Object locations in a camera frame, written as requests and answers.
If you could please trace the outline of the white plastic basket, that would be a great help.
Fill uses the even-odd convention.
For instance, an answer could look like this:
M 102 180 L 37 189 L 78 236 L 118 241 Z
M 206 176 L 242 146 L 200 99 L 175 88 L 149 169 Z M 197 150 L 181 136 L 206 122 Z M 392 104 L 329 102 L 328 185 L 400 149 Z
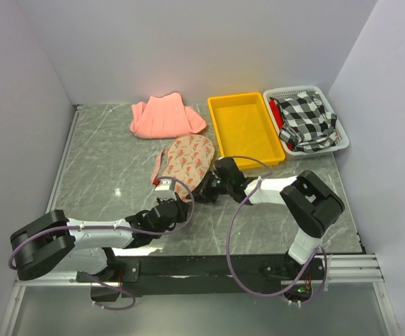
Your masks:
M 263 99 L 287 159 L 323 155 L 349 146 L 338 116 L 317 86 L 266 90 Z

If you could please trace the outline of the pink pleated skirt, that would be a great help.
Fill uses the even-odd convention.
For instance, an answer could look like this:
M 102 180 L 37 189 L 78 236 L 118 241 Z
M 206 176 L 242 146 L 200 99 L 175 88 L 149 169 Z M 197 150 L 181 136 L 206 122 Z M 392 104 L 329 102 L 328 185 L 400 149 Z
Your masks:
M 171 139 L 202 132 L 207 123 L 178 92 L 133 104 L 130 131 L 141 139 Z

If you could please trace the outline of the yellow plastic tray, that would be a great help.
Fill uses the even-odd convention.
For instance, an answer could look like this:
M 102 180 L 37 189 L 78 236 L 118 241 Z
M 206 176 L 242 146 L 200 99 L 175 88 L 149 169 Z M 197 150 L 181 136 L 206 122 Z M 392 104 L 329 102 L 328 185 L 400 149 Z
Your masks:
M 207 103 L 221 156 L 233 156 L 241 171 L 285 160 L 261 93 L 210 97 Z

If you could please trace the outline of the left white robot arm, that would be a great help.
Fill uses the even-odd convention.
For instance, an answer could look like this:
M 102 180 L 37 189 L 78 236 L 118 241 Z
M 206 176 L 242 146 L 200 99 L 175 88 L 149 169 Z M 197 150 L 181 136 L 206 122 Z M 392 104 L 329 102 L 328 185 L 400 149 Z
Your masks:
M 53 270 L 87 272 L 110 281 L 118 273 L 114 249 L 137 249 L 177 232 L 189 224 L 194 207 L 178 197 L 158 199 L 149 210 L 107 222 L 76 220 L 52 210 L 11 235 L 8 266 L 21 281 Z

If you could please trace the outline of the aluminium rail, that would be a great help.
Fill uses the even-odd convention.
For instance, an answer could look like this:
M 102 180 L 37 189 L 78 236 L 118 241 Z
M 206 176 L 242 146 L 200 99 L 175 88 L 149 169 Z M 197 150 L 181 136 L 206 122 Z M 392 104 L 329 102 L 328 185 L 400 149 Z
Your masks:
M 375 255 L 329 255 L 327 258 L 327 284 L 383 283 L 384 276 Z M 13 285 L 21 286 L 83 286 L 91 284 L 86 276 L 78 272 L 50 272 L 38 279 L 21 281 L 15 279 Z

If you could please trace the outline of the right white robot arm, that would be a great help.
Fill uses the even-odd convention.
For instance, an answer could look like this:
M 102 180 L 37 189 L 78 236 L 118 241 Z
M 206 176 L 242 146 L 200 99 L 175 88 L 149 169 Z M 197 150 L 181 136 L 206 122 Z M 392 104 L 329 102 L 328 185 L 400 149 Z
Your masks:
M 201 203 L 230 195 L 239 204 L 286 205 L 298 225 L 285 262 L 286 273 L 293 279 L 308 273 L 310 255 L 345 210 L 342 199 L 313 171 L 288 178 L 246 177 L 231 157 L 217 160 L 192 194 Z

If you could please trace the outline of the black white checkered cloth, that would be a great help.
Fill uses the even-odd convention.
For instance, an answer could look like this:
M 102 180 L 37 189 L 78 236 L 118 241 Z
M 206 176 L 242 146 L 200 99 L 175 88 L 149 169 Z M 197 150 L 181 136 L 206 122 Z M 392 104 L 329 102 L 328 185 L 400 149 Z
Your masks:
M 316 153 L 335 146 L 338 117 L 324 105 L 320 94 L 304 91 L 276 103 L 284 122 L 279 137 L 293 151 Z

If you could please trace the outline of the pink mesh laundry bag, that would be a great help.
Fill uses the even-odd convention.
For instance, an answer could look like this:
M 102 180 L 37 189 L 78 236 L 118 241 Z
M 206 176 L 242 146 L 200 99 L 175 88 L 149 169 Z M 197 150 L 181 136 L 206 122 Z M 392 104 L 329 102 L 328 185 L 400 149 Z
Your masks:
M 206 136 L 190 134 L 175 139 L 156 157 L 151 182 L 156 187 L 161 179 L 175 181 L 175 195 L 185 202 L 210 169 L 215 149 Z

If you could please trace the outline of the black base beam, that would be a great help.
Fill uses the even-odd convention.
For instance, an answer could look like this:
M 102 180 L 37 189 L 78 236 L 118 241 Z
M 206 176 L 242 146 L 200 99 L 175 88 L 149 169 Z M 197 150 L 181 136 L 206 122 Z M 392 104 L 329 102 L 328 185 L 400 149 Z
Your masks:
M 232 255 L 231 264 L 241 282 L 258 293 L 282 290 L 303 269 L 286 254 Z M 118 256 L 99 279 L 137 297 L 242 291 L 224 255 Z

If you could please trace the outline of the red cloth in basket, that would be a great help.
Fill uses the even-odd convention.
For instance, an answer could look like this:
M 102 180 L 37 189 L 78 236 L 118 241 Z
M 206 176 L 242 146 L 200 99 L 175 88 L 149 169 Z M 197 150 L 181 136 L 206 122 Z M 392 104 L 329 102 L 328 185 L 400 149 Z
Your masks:
M 280 130 L 284 124 L 281 113 L 280 113 L 280 108 L 278 107 L 275 99 L 270 99 L 269 105 L 270 105 L 270 109 L 272 111 L 273 117 L 275 119 L 275 122 L 278 126 L 278 129 Z

